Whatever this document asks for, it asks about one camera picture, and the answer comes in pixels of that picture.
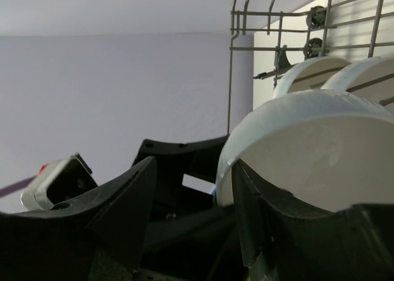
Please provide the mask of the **white bowl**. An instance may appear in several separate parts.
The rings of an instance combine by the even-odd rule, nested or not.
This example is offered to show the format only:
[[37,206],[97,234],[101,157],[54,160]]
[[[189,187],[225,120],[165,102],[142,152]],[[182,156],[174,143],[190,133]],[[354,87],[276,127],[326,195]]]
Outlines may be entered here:
[[330,77],[323,90],[347,91],[393,111],[393,56],[353,63]]
[[273,97],[308,89],[319,89],[331,76],[350,65],[341,57],[316,57],[293,66],[277,83]]
[[244,161],[296,198],[336,212],[393,202],[393,114],[352,93],[304,90],[263,103],[220,153],[216,200],[233,203],[232,166]]

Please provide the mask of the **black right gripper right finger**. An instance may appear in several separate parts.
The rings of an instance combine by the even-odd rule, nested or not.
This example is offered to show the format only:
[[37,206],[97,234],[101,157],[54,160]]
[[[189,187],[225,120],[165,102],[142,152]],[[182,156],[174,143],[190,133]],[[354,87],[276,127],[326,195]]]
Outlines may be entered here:
[[392,280],[393,205],[329,212],[259,176],[231,170],[244,265],[252,280]]

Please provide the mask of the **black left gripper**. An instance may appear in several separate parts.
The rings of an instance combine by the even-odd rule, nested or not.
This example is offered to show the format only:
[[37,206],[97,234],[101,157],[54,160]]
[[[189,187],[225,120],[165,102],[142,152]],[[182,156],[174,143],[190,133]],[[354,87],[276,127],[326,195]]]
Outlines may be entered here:
[[[133,161],[156,159],[158,180],[180,183],[184,174],[213,183],[228,137],[193,143],[144,140]],[[233,206],[174,215],[148,225],[141,280],[245,280]]]

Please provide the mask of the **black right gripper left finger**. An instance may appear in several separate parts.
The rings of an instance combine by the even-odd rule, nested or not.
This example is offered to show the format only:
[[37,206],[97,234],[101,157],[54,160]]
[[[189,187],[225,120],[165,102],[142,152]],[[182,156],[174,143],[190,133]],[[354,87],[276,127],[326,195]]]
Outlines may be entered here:
[[156,184],[148,157],[51,210],[1,215],[2,280],[132,280]]

